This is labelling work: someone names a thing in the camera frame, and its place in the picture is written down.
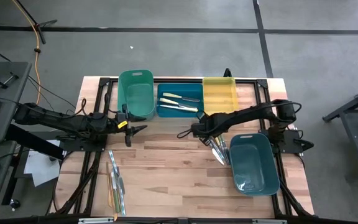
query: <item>wooden tabletop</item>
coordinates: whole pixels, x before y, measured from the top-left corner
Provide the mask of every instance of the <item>wooden tabletop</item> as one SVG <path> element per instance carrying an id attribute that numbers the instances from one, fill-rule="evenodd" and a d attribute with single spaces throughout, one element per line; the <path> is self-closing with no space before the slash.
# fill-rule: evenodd
<path id="1" fill-rule="evenodd" d="M 77 110 L 81 100 L 86 98 L 85 111 L 93 111 L 99 78 L 84 77 Z M 287 99 L 283 79 L 267 80 L 271 100 Z M 112 110 L 117 105 L 116 84 L 112 91 Z M 250 84 L 237 84 L 237 96 L 240 109 L 256 104 L 254 88 Z M 132 123 L 133 126 L 148 125 L 132 138 L 132 147 L 125 146 L 123 134 L 108 136 L 106 150 L 114 151 L 124 179 L 127 216 L 273 218 L 271 197 L 246 197 L 240 194 L 234 188 L 231 168 L 222 166 L 209 147 L 191 135 L 177 139 L 177 134 L 188 129 L 194 122 L 195 119 L 159 118 L 155 115 L 151 121 Z M 256 133 L 258 129 L 258 121 L 238 124 L 225 133 L 224 138 L 229 144 L 233 136 Z M 83 152 L 74 152 L 62 166 L 56 190 L 58 209 L 78 185 L 83 157 Z M 282 157 L 288 188 L 302 206 L 313 213 L 305 170 L 300 159 L 292 154 L 283 154 Z M 108 153 L 104 151 L 99 165 L 92 216 L 113 215 L 112 208 L 108 206 L 106 162 L 111 169 Z M 278 193 L 278 198 L 284 212 L 281 192 Z"/>

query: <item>teal plastic bin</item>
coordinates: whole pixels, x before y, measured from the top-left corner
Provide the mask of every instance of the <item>teal plastic bin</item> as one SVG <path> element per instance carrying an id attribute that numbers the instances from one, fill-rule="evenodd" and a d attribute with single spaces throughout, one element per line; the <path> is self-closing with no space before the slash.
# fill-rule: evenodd
<path id="1" fill-rule="evenodd" d="M 117 109 L 127 104 L 129 112 L 150 120 L 155 113 L 154 78 L 148 70 L 123 72 L 118 78 Z"/>
<path id="2" fill-rule="evenodd" d="M 230 142 L 236 189 L 248 196 L 273 195 L 280 188 L 272 147 L 263 134 L 240 134 Z"/>

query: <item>gray floor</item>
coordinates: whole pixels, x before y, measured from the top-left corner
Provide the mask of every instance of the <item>gray floor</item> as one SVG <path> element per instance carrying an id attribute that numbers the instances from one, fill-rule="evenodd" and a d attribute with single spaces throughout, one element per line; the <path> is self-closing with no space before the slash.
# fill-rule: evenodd
<path id="1" fill-rule="evenodd" d="M 256 28 L 251 0 L 64 0 L 22 1 L 41 22 L 56 26 Z M 358 0 L 260 0 L 267 29 L 358 29 Z M 0 24 L 24 26 L 10 1 L 0 0 Z M 85 75 L 119 75 L 137 68 L 155 76 L 217 77 L 226 67 L 236 77 L 266 77 L 257 34 L 58 33 L 45 34 L 39 70 L 42 84 L 75 102 Z M 275 78 L 284 78 L 288 96 L 303 104 L 295 123 L 315 147 L 305 153 L 306 174 L 315 213 L 358 221 L 358 157 L 340 120 L 321 120 L 358 92 L 358 35 L 267 35 Z M 0 32 L 0 53 L 34 61 L 34 34 Z M 64 102 L 45 94 L 56 110 Z M 26 86 L 22 102 L 35 101 Z M 48 107 L 42 101 L 41 106 Z M 29 130 L 48 130 L 26 127 Z M 23 207 L 0 218 L 42 215 L 53 183 L 33 188 L 21 183 L 15 194 Z"/>

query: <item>knife handle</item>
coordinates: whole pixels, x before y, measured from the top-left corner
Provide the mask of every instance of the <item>knife handle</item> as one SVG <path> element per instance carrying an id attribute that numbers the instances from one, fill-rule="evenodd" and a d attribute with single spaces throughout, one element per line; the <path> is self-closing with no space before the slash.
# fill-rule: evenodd
<path id="1" fill-rule="evenodd" d="M 181 96 L 175 95 L 173 93 L 162 93 L 162 95 L 167 97 L 181 98 Z"/>
<path id="2" fill-rule="evenodd" d="M 175 102 L 173 100 L 168 100 L 168 99 L 165 99 L 165 98 L 160 98 L 160 101 L 164 102 L 164 103 L 170 103 L 170 104 L 173 104 L 173 105 L 179 105 L 178 102 Z"/>
<path id="3" fill-rule="evenodd" d="M 114 198 L 114 208 L 116 209 L 117 213 L 121 212 L 121 204 L 119 203 L 119 196 L 118 190 L 114 190 L 113 198 Z"/>

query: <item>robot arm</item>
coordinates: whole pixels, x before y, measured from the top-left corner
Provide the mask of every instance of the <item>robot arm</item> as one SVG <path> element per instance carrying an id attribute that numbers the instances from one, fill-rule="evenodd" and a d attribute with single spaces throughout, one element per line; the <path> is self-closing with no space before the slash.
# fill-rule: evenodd
<path id="1" fill-rule="evenodd" d="M 127 146 L 131 146 L 131 136 L 147 127 L 147 125 L 129 126 L 130 121 L 142 121 L 144 118 L 130 114 L 126 105 L 122 106 L 122 111 L 116 112 L 114 118 L 108 118 L 103 113 L 67 115 L 46 110 L 35 103 L 26 103 L 19 106 L 14 120 L 17 124 L 42 124 L 56 128 L 90 142 L 97 142 L 100 136 L 106 134 L 125 133 Z"/>
<path id="2" fill-rule="evenodd" d="M 269 136 L 272 132 L 272 138 L 279 139 L 280 133 L 283 133 L 285 128 L 296 120 L 294 104 L 296 103 L 289 100 L 274 100 L 232 113 L 204 115 L 199 123 L 191 125 L 191 132 L 196 138 L 209 138 L 210 136 L 216 138 L 228 132 L 229 128 L 235 124 L 255 119 L 267 119 L 273 123 L 269 128 Z M 273 113 L 273 107 L 276 107 L 277 115 Z"/>

